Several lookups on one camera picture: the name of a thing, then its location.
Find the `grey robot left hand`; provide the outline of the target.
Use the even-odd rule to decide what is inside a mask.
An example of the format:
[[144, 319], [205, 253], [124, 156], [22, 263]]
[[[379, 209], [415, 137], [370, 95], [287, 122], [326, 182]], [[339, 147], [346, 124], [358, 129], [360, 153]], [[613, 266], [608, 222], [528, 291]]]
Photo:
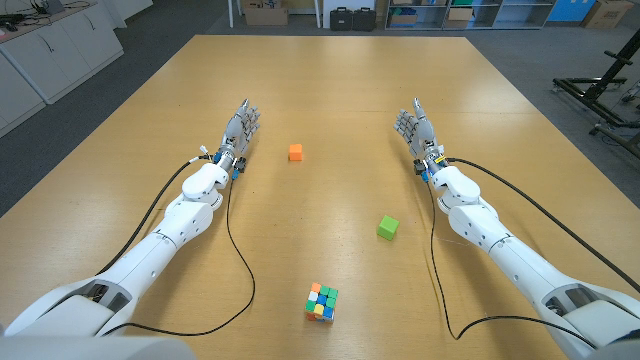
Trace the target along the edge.
[[245, 99], [227, 123], [220, 149], [231, 152], [235, 157], [243, 156], [260, 127], [259, 117], [258, 108], [251, 107], [250, 101]]

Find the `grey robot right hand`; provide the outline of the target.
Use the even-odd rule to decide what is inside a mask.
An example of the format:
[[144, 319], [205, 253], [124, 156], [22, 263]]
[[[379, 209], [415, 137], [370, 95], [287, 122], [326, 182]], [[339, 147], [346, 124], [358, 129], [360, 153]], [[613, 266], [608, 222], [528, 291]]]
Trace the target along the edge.
[[418, 160], [433, 160], [443, 153], [435, 129], [427, 118], [418, 98], [413, 99], [414, 114], [402, 109], [393, 128], [408, 145], [410, 154]]

